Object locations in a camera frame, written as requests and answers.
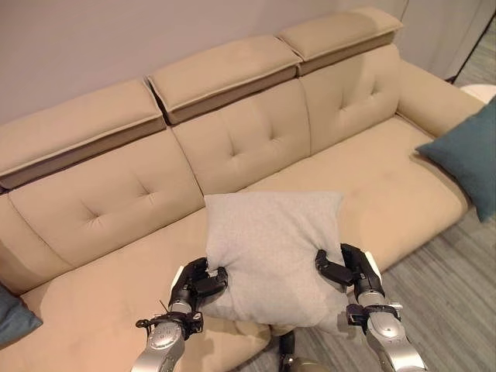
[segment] backrest cushion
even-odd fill
[[[398,50],[387,45],[299,78],[307,99],[312,154],[393,116],[399,65]]]
[[[11,191],[9,199],[43,248],[48,245],[60,261],[52,270],[38,263],[37,270],[48,273],[43,279],[117,250],[204,205],[170,130]],[[41,242],[36,244],[23,249],[41,252]]]
[[[375,8],[333,13],[282,30],[278,37],[302,58],[299,76],[392,43],[403,25]]]
[[[169,64],[148,78],[172,124],[296,75],[301,59],[272,35],[233,41]]]
[[[310,153],[305,96],[295,79],[173,131],[204,194],[238,191]]]
[[[73,267],[27,224],[9,199],[0,197],[0,281],[22,294]]]
[[[142,80],[93,91],[0,126],[0,185],[16,188],[163,129]]]

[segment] gray pillow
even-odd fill
[[[224,294],[206,315],[275,326],[318,326],[338,332],[346,309],[341,287],[315,269],[319,249],[343,264],[335,192],[207,195],[208,266],[225,267]]]

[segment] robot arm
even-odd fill
[[[349,244],[342,244],[341,251],[345,267],[328,261],[324,250],[317,253],[315,265],[324,277],[346,286],[354,285],[358,305],[350,304],[346,307],[348,324],[361,326],[384,371],[427,370],[401,324],[398,313],[401,306],[386,301],[373,258],[371,263],[364,252]]]
[[[203,330],[203,315],[198,307],[207,297],[227,287],[223,267],[217,275],[207,273],[206,258],[190,262],[172,288],[168,312],[153,319],[142,319],[136,327],[145,328],[146,349],[139,355],[131,372],[171,372],[184,352],[184,341]]]

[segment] blue pillow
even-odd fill
[[[20,299],[0,285],[0,346],[24,337],[42,324]]]
[[[417,151],[456,178],[475,205],[479,220],[486,221],[496,212],[496,97]]]

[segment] gray carpet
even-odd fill
[[[410,340],[433,371],[496,371],[496,222],[470,211],[383,275]],[[380,372],[366,344],[296,330],[297,355],[332,372]],[[277,371],[277,343],[233,372]]]

